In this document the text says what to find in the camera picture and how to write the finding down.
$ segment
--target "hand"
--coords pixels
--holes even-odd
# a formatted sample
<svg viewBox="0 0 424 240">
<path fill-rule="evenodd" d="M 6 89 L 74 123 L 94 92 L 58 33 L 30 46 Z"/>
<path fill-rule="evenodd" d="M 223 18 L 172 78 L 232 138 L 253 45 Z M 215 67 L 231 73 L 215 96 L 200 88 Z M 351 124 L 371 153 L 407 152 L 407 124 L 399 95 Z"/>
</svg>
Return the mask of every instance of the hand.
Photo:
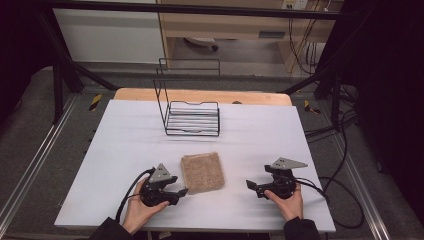
<svg viewBox="0 0 424 240">
<path fill-rule="evenodd" d="M 264 193 L 278 206 L 286 222 L 296 217 L 303 219 L 303 199 L 299 183 L 296 184 L 293 195 L 288 199 L 281 199 L 270 190 L 265 190 Z"/>
<path fill-rule="evenodd" d="M 140 199 L 141 187 L 146 179 L 141 180 L 135 187 L 134 194 L 128 199 L 127 213 L 125 215 L 122 227 L 125 228 L 131 235 L 134 235 L 141 227 L 146 224 L 149 219 L 156 213 L 165 209 L 169 205 L 168 201 L 162 202 L 154 207 L 147 207 Z"/>
</svg>

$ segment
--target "brown sponge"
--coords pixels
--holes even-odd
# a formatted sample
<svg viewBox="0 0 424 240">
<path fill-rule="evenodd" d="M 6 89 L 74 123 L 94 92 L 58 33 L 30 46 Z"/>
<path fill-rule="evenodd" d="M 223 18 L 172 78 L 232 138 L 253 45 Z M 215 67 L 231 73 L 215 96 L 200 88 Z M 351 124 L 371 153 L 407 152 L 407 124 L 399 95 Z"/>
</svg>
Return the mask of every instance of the brown sponge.
<svg viewBox="0 0 424 240">
<path fill-rule="evenodd" d="M 224 174 L 216 152 L 183 156 L 181 166 L 189 194 L 217 190 L 224 186 Z"/>
</svg>

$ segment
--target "sleeve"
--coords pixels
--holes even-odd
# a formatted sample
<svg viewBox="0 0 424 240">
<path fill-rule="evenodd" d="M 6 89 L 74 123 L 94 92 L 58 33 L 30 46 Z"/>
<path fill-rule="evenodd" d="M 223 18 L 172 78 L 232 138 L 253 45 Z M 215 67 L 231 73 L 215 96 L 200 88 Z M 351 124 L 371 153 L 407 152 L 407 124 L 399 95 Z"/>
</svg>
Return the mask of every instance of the sleeve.
<svg viewBox="0 0 424 240">
<path fill-rule="evenodd" d="M 284 225 L 286 240 L 319 240 L 321 239 L 315 222 L 309 219 L 293 218 Z"/>
<path fill-rule="evenodd" d="M 108 217 L 89 240 L 131 240 L 132 236 L 118 222 Z"/>
</svg>

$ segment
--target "wire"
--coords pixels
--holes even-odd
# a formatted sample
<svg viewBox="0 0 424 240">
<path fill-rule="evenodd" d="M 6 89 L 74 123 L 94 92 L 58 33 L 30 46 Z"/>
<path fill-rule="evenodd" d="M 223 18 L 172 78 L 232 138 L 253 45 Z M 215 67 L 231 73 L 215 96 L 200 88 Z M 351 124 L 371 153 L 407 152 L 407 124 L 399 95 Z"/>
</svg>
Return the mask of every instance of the wire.
<svg viewBox="0 0 424 240">
<path fill-rule="evenodd" d="M 327 179 L 327 180 L 331 180 L 329 177 L 319 177 L 319 179 Z M 359 223 L 355 224 L 355 225 L 346 225 L 341 223 L 340 221 L 336 220 L 333 218 L 333 221 L 340 225 L 341 227 L 347 228 L 347 229 L 357 229 L 359 227 L 361 227 L 364 224 L 365 221 L 365 214 L 364 214 L 364 209 L 362 208 L 362 205 L 360 204 L 358 198 L 355 196 L 355 194 L 353 194 L 343 183 L 341 183 L 340 181 L 336 180 L 336 179 L 332 179 L 333 182 L 337 183 L 340 187 L 342 187 L 352 198 L 353 200 L 356 202 L 356 204 L 359 207 L 359 211 L 361 213 L 361 218 L 359 220 Z"/>
<path fill-rule="evenodd" d="M 337 170 L 333 173 L 333 175 L 330 177 L 330 180 L 327 182 L 327 184 L 324 187 L 324 192 L 327 191 L 328 186 L 331 184 L 331 182 L 334 180 L 334 178 L 337 176 L 337 174 L 340 172 L 340 170 L 342 169 L 344 163 L 346 162 L 346 156 L 347 156 L 347 137 L 346 137 L 346 132 L 344 129 L 344 120 L 346 115 L 350 112 L 350 111 L 354 111 L 353 109 L 347 111 L 345 114 L 343 114 L 342 117 L 342 121 L 341 121 L 341 131 L 342 131 L 342 136 L 343 136 L 343 141 L 345 143 L 344 149 L 343 149 L 343 157 L 342 157 L 342 161 L 339 164 L 339 167 L 337 168 Z"/>
<path fill-rule="evenodd" d="M 322 190 L 322 189 L 320 189 L 320 188 L 318 188 L 314 183 L 307 183 L 307 182 L 303 182 L 303 181 L 300 181 L 300 180 L 298 180 L 298 179 L 300 179 L 300 178 L 296 178 L 296 182 L 297 183 L 299 183 L 299 184 L 302 184 L 302 185 L 305 185 L 305 186 L 308 186 L 308 187 L 310 187 L 310 188 L 313 188 L 313 189 L 315 189 L 319 194 L 321 194 L 321 196 L 323 196 L 324 197 L 324 199 L 325 199 L 325 201 L 327 202 L 327 204 L 329 204 L 329 205 L 331 205 L 331 203 L 330 203 L 330 198 L 327 196 L 327 194 Z"/>
<path fill-rule="evenodd" d="M 320 3 L 321 0 L 316 1 L 315 7 L 313 9 L 313 11 L 315 11 L 318 8 L 318 5 Z M 301 69 L 302 72 L 308 73 L 310 75 L 314 74 L 312 72 L 312 66 L 308 64 L 308 60 L 306 59 L 306 63 L 309 65 L 309 71 L 307 71 L 302 64 L 301 58 L 299 57 L 298 53 L 302 53 L 304 51 L 305 45 L 303 44 L 304 42 L 307 41 L 307 38 L 309 36 L 309 34 L 312 31 L 312 28 L 315 24 L 315 22 L 317 21 L 317 19 L 314 20 L 309 20 L 308 26 L 306 27 L 306 31 L 305 34 L 303 35 L 303 38 L 300 42 L 300 44 L 298 45 L 298 48 L 296 49 L 296 47 L 294 46 L 294 42 L 293 42 L 293 38 L 292 38 L 292 32 L 293 32 L 293 19 L 289 18 L 289 38 L 290 38 L 290 48 L 296 58 L 296 62 L 297 65 L 299 66 L 299 68 Z"/>
<path fill-rule="evenodd" d="M 125 194 L 125 197 L 122 199 L 121 201 L 121 205 L 119 205 L 118 211 L 116 212 L 116 217 L 115 217 L 115 221 L 117 221 L 118 223 L 121 221 L 121 213 L 122 213 L 122 209 L 124 209 L 125 203 L 127 202 L 127 199 L 132 197 L 132 196 L 136 196 L 137 194 L 134 194 L 132 196 L 130 195 L 131 190 L 134 188 L 134 186 L 137 184 L 138 180 L 140 180 L 140 178 L 146 174 L 149 173 L 150 175 L 155 171 L 154 168 L 146 170 L 144 172 L 142 172 L 140 175 L 138 175 L 138 177 L 134 180 L 134 182 L 131 184 L 131 187 L 128 189 L 127 194 Z"/>
</svg>

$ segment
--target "white table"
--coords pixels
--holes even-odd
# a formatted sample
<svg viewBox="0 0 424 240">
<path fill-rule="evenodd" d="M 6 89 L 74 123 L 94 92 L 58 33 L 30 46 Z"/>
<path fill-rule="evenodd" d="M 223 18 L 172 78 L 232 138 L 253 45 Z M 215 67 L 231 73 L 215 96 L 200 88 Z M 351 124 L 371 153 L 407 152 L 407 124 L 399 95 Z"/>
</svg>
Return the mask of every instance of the white table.
<svg viewBox="0 0 424 240">
<path fill-rule="evenodd" d="M 114 218 L 134 179 L 159 163 L 179 177 L 166 190 L 178 191 L 184 188 L 181 157 L 216 151 L 225 186 L 181 198 L 178 205 L 155 215 L 144 230 L 281 231 L 284 221 L 277 207 L 258 199 L 246 187 L 246 179 L 271 182 L 264 165 L 285 157 L 307 163 L 306 168 L 294 169 L 294 175 L 321 187 L 297 110 L 291 106 L 219 106 L 219 137 L 178 137 L 165 135 L 157 102 L 111 100 L 55 225 L 90 228 L 108 216 Z M 302 193 L 304 217 L 314 220 L 319 231 L 334 232 L 325 200 L 306 186 Z"/>
</svg>

